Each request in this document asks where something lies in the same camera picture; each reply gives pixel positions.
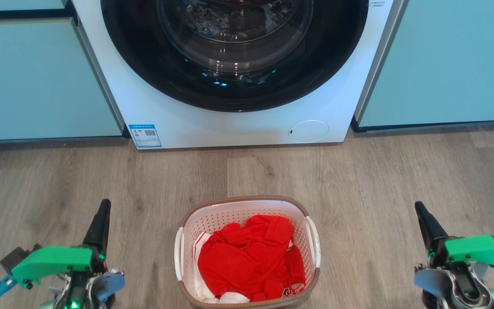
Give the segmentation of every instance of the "clothes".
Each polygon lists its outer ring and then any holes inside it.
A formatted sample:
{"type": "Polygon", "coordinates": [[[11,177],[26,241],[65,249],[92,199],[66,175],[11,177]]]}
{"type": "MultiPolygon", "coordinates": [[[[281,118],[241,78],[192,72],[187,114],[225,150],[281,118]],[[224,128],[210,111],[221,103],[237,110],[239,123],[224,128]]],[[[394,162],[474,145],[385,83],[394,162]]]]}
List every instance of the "clothes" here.
{"type": "Polygon", "coordinates": [[[249,303],[250,301],[250,299],[239,293],[226,292],[222,294],[218,303],[249,303]]]}
{"type": "Polygon", "coordinates": [[[218,298],[209,290],[203,277],[199,273],[198,258],[204,243],[211,237],[210,233],[201,233],[194,241],[194,288],[198,299],[204,303],[218,303],[218,298]]]}
{"type": "Polygon", "coordinates": [[[204,303],[248,303],[249,298],[235,292],[226,292],[220,299],[214,296],[209,290],[203,277],[199,273],[198,258],[202,246],[211,237],[210,233],[201,233],[196,241],[194,241],[194,289],[198,299],[204,303]]]}
{"type": "Polygon", "coordinates": [[[230,223],[202,246],[199,272],[216,296],[236,292],[262,301],[300,293],[305,285],[294,227],[286,218],[255,215],[241,227],[230,223]]]}

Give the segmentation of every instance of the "washing machine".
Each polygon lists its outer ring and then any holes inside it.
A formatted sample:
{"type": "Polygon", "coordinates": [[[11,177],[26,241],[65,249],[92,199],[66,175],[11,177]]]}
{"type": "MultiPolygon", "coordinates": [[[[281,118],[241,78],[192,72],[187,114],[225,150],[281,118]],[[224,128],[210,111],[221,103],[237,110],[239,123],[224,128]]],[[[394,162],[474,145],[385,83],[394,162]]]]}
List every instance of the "washing machine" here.
{"type": "Polygon", "coordinates": [[[344,140],[392,0],[75,0],[138,149],[344,140]]]}

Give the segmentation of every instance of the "washing machine drum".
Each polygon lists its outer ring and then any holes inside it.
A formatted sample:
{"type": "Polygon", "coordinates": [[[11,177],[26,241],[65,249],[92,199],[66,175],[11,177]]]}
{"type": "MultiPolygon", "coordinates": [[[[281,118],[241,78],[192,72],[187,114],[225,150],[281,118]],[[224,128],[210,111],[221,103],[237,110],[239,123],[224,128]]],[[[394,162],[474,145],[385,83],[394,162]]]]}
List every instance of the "washing machine drum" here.
{"type": "Polygon", "coordinates": [[[273,108],[351,56],[368,0],[101,0],[123,59],[167,96],[222,112],[273,108]]]}

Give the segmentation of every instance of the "laminate floor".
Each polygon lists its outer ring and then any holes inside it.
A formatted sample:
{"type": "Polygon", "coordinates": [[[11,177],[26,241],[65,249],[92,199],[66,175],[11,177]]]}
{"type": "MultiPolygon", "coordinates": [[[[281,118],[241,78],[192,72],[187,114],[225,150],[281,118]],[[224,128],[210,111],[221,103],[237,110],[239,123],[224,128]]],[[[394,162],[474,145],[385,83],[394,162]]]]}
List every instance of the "laminate floor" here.
{"type": "MultiPolygon", "coordinates": [[[[190,209],[220,198],[286,195],[307,208],[323,258],[299,309],[422,309],[417,200],[450,235],[494,235],[494,127],[349,134],[341,145],[308,147],[139,152],[88,143],[0,145],[0,259],[16,246],[80,243],[109,198],[108,265],[127,280],[117,309],[190,308],[176,283],[175,233],[190,209]]],[[[494,274],[487,283],[494,288],[494,274]]],[[[51,284],[59,282],[15,288],[0,308],[33,309],[51,284]]]]}

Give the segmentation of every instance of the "white plastic basket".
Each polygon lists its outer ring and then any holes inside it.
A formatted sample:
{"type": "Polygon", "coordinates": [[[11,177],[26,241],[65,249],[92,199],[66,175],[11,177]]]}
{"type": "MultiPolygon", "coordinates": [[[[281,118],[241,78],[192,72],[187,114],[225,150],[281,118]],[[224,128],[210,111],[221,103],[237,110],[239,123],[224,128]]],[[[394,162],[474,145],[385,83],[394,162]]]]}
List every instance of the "white plastic basket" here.
{"type": "Polygon", "coordinates": [[[184,217],[175,238],[175,272],[182,291],[192,305],[213,308],[276,308],[307,297],[319,278],[321,248],[316,226],[295,200],[283,196],[248,196],[202,204],[184,217]],[[306,288],[298,295],[256,303],[202,303],[194,290],[193,244],[202,232],[213,233],[232,222],[241,225],[253,215],[280,215],[295,227],[294,243],[304,260],[306,288]]]}

